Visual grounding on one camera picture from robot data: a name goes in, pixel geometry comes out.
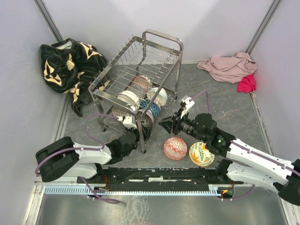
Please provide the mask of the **red diamond patterned bowl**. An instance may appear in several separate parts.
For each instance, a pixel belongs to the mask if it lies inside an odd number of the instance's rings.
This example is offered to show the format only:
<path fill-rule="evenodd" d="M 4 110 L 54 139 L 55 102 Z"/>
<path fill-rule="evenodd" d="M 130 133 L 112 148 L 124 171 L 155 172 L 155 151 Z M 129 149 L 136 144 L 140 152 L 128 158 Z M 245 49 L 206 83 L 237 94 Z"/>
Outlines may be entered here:
<path fill-rule="evenodd" d="M 186 156 L 188 146 L 182 138 L 171 137 L 165 141 L 163 150 L 168 158 L 172 160 L 181 160 Z"/>

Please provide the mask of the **blue triangle patterned bowl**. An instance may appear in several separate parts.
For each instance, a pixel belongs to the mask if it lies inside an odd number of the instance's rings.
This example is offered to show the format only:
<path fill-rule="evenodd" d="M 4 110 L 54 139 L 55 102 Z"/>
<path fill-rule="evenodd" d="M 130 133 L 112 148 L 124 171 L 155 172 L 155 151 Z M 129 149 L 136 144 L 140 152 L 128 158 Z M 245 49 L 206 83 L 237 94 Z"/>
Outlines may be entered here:
<path fill-rule="evenodd" d="M 145 100 L 142 100 L 141 103 L 140 103 L 142 109 L 146 109 L 146 107 L 148 106 L 150 101 L 151 101 L 151 99 L 148 99 L 148 98 L 145 99 Z M 154 102 L 150 106 L 150 111 L 151 111 L 151 113 L 154 117 L 157 117 L 157 116 L 160 115 L 161 105 L 157 100 L 154 100 Z"/>

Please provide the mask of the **plain white bowl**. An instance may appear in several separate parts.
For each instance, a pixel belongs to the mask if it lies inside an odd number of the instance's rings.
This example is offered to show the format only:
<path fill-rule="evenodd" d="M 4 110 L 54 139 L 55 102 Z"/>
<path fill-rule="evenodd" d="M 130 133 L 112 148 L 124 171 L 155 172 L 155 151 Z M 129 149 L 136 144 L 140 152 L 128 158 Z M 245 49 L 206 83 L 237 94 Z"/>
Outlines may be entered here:
<path fill-rule="evenodd" d="M 167 97 L 167 93 L 164 88 L 162 88 L 160 90 L 160 92 L 158 92 L 158 87 L 151 88 L 147 92 L 147 97 L 152 98 L 156 95 L 156 93 L 157 93 L 156 100 L 160 103 L 161 106 L 165 106 L 167 103 L 168 97 Z"/>

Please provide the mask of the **brown cross patterned bowl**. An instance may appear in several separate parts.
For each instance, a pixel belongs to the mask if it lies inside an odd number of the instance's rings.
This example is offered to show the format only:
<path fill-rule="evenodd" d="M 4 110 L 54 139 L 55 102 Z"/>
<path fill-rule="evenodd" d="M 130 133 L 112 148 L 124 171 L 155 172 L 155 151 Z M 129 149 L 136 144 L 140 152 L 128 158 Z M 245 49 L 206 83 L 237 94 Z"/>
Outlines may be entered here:
<path fill-rule="evenodd" d="M 127 112 L 116 107 L 112 107 L 111 112 L 115 117 L 125 117 L 128 114 Z"/>

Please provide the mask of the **white scalloped bowl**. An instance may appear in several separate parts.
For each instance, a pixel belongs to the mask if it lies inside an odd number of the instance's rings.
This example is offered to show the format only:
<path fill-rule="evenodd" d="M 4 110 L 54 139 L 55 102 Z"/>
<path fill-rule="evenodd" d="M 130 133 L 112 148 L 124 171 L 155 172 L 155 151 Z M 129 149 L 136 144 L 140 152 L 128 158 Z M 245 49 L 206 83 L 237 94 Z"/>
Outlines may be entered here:
<path fill-rule="evenodd" d="M 117 99 L 122 100 L 135 108 L 139 108 L 140 98 L 132 91 L 122 91 L 118 94 Z"/>

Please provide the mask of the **stainless steel dish rack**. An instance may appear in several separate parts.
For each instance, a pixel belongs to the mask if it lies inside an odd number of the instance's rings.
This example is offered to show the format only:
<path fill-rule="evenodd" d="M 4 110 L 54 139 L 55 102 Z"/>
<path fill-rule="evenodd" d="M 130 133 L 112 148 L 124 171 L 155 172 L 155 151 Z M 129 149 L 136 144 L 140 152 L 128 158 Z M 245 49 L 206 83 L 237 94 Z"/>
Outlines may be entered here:
<path fill-rule="evenodd" d="M 141 37 L 132 36 L 126 42 L 89 87 L 100 113 L 98 121 L 103 131 L 109 127 L 105 121 L 105 114 L 112 115 L 112 107 L 119 108 L 127 112 L 127 115 L 135 117 L 137 129 L 126 128 L 120 121 L 119 123 L 127 130 L 137 131 L 141 152 L 146 152 L 146 142 L 158 125 L 159 119 L 177 99 L 183 48 L 183 42 L 178 37 L 152 29 L 144 31 Z M 133 82 L 139 75 L 150 80 L 151 88 L 158 87 L 158 92 L 164 88 L 168 97 L 166 105 L 161 106 L 160 115 L 154 117 L 151 128 L 144 127 L 141 120 L 150 110 L 158 93 L 150 98 L 146 109 L 142 109 L 140 103 L 148 98 L 148 91 L 144 91 L 140 85 Z M 124 90 L 132 91 L 140 98 L 139 108 L 117 99 L 118 94 Z"/>

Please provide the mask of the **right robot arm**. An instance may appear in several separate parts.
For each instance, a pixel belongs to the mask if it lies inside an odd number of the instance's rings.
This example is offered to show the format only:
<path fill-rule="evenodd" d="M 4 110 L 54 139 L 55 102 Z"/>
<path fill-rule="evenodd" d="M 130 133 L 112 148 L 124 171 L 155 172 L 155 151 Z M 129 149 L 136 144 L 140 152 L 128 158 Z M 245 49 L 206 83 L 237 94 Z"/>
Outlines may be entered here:
<path fill-rule="evenodd" d="M 285 160 L 249 146 L 241 139 L 217 127 L 209 113 L 191 120 L 175 113 L 160 121 L 170 134 L 184 132 L 204 142 L 206 149 L 224 159 L 215 171 L 220 183 L 241 181 L 269 189 L 293 205 L 300 204 L 300 161 Z"/>

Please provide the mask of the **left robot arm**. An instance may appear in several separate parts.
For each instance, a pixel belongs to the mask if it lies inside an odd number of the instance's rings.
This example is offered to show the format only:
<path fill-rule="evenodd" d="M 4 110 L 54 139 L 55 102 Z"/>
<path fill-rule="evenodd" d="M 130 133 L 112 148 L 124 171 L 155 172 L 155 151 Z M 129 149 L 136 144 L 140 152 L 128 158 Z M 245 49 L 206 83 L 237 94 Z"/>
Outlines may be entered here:
<path fill-rule="evenodd" d="M 101 166 L 122 161 L 137 148 L 139 141 L 140 136 L 133 130 L 99 146 L 79 144 L 65 136 L 35 154 L 35 174 L 40 175 L 43 182 L 61 177 L 83 177 L 98 183 L 104 177 Z"/>

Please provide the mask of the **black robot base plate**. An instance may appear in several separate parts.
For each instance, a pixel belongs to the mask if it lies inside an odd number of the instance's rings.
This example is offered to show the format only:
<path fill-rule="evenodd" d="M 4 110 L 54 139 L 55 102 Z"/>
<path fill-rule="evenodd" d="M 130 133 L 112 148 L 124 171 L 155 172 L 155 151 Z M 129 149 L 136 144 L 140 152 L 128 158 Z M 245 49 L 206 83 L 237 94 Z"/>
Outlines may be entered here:
<path fill-rule="evenodd" d="M 108 185 L 110 191 L 205 191 L 209 185 L 231 185 L 223 172 L 195 168 L 114 168 L 101 169 L 90 185 Z"/>

